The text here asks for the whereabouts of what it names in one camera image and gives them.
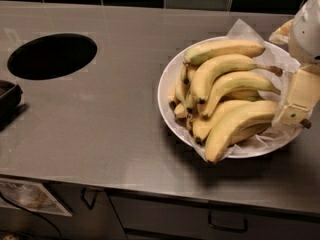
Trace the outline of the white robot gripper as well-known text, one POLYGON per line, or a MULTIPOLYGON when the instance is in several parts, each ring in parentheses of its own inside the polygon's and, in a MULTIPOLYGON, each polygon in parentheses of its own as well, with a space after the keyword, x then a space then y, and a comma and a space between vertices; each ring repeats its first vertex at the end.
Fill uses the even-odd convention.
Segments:
POLYGON ((273 44, 288 41, 289 54, 305 64, 285 74, 277 122, 309 126, 307 116, 320 100, 320 0, 307 0, 295 15, 269 37, 273 44))

